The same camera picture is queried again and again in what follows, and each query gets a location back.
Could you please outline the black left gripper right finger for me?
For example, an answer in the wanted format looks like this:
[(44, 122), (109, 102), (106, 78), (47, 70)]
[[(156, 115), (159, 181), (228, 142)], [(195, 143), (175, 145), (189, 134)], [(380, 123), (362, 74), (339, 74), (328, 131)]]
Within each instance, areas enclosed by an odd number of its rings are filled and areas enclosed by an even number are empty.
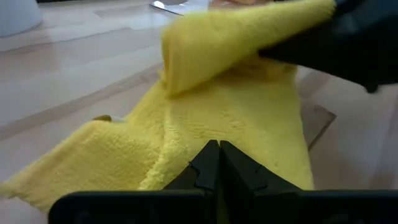
[(228, 141), (221, 141), (220, 171), (230, 223), (293, 223), (290, 196), (300, 188)]

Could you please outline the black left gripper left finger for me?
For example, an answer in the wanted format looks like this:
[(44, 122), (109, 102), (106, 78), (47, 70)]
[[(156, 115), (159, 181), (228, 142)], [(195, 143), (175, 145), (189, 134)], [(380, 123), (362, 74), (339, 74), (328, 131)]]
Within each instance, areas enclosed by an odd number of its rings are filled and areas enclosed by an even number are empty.
[(164, 189), (175, 192), (166, 205), (167, 223), (217, 222), (220, 148), (208, 141)]

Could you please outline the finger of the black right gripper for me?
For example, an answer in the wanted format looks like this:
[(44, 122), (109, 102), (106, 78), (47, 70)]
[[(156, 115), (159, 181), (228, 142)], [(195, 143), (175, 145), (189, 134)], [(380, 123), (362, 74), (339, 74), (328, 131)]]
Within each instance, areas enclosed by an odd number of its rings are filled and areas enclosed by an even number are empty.
[(397, 14), (345, 14), (263, 48), (259, 55), (325, 72), (375, 93), (382, 85), (397, 83)]

